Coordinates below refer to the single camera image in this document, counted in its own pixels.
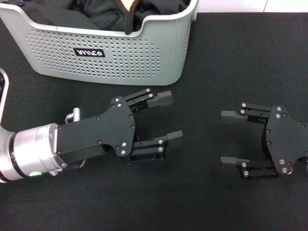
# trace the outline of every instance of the black felt mat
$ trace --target black felt mat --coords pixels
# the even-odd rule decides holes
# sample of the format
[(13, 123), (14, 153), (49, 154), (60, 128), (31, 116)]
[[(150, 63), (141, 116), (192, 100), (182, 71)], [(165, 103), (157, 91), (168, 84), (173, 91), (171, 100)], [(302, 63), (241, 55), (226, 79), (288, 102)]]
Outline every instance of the black felt mat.
[[(2, 126), (19, 131), (61, 124), (74, 107), (84, 118), (110, 100), (144, 87), (41, 76), (0, 24), (0, 67), (10, 78)], [(308, 175), (241, 181), (220, 156), (263, 160), (262, 125), (221, 124), (222, 109), (240, 102), (283, 104), (308, 121), (306, 14), (199, 14), (187, 60), (171, 90), (175, 103), (140, 112), (141, 135), (183, 130), (181, 147), (164, 161), (125, 166), (116, 156), (79, 171), (0, 185), (1, 230), (306, 230)]]

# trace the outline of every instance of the basket label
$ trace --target basket label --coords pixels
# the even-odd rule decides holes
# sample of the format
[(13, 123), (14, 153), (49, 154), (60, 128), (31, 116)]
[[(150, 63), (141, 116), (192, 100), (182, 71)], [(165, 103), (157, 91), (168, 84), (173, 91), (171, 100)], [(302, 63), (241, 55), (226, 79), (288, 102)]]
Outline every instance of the basket label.
[(84, 48), (74, 48), (75, 54), (77, 56), (86, 57), (105, 57), (105, 53), (102, 49), (84, 49)]

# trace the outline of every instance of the green indicator light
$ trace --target green indicator light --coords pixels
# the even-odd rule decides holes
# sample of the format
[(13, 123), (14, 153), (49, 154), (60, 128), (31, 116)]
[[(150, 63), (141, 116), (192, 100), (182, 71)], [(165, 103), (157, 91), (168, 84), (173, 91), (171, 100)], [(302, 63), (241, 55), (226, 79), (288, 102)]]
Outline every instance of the green indicator light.
[(31, 177), (35, 177), (35, 176), (39, 176), (39, 175), (42, 175), (42, 173), (41, 172), (31, 172), (29, 174), (29, 176), (31, 176)]

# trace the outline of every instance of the robotic arm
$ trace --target robotic arm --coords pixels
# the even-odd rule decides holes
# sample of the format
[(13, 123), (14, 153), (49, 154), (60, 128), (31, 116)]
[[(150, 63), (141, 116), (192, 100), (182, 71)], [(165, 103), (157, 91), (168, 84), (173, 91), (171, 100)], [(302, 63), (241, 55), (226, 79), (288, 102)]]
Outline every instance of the robotic arm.
[[(8, 86), (7, 75), (0, 69), (0, 119)], [(110, 152), (128, 163), (163, 159), (167, 146), (181, 142), (182, 131), (140, 142), (134, 113), (172, 103), (170, 91), (154, 96), (147, 88), (113, 98), (104, 114), (92, 118), (80, 120), (79, 109), (75, 108), (64, 125), (53, 123), (16, 133), (0, 127), (0, 182), (46, 172), (55, 176), (63, 170), (82, 167), (88, 158)]]
[(265, 162), (234, 157), (221, 157), (222, 164), (236, 165), (242, 178), (289, 175), (294, 164), (308, 157), (308, 128), (294, 121), (283, 106), (266, 107), (242, 103), (239, 112), (222, 111), (222, 122), (253, 122), (264, 124), (262, 149)]

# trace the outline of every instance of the screw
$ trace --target screw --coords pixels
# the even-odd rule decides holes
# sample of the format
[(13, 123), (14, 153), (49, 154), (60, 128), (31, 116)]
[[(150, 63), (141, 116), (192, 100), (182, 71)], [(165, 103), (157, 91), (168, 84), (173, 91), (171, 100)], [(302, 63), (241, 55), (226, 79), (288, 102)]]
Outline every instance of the screw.
[(18, 5), (19, 5), (19, 6), (24, 6), (24, 5), (25, 5), (25, 2), (24, 2), (23, 0), (20, 0), (20, 1), (18, 1)]
[(59, 173), (56, 172), (56, 171), (50, 171), (49, 174), (52, 175), (53, 177), (55, 177), (55, 176), (58, 175)]

